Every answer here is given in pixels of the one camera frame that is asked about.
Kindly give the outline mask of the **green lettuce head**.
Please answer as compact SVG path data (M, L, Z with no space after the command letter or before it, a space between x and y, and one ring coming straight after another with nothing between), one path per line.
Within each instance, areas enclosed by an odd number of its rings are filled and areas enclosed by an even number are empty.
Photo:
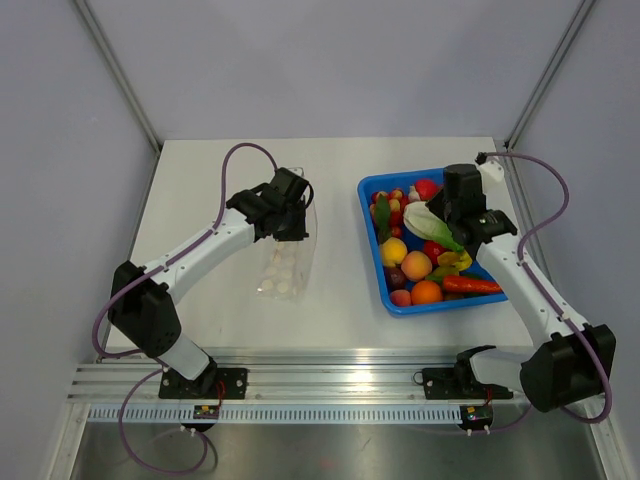
M404 226L415 236L434 241L446 249L462 252L444 221L433 214L424 202L409 203L403 213Z

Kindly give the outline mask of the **clear dotted zip top bag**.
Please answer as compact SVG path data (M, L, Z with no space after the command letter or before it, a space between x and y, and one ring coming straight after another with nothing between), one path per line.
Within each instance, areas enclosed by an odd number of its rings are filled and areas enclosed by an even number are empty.
M292 197L289 229L266 240L263 265L258 275L256 296L262 299L296 302L308 285L317 242L314 190L300 167L278 169L274 180Z

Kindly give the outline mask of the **yellow orange with leaf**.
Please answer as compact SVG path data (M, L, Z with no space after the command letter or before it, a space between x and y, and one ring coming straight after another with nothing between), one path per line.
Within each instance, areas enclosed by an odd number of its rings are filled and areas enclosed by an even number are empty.
M405 243L396 237L390 237L379 247L382 265L384 267L398 267L408 254Z

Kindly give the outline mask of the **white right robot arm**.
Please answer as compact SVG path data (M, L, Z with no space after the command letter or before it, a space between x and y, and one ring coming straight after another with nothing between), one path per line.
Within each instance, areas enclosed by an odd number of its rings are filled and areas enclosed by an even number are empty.
M514 223L504 212L488 209L480 167L445 167L443 188L429 206L498 283L533 344L527 354L490 345L459 353L456 389L476 396L488 385L504 387L523 393L540 412L567 411L574 403L603 396L601 413L587 421L604 421L613 406L609 377L616 338L605 325L591 326L563 299L526 253Z

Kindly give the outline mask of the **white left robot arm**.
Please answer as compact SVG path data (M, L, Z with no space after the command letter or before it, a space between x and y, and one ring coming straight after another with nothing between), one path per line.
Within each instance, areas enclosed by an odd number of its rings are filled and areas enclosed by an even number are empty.
M162 399L214 399L245 395L247 372L228 369L183 331L177 305L188 291L228 257L271 238L309 237L306 213L313 189L300 168L280 167L273 178L226 201L220 219L163 257L114 273L107 318L145 356L162 366Z

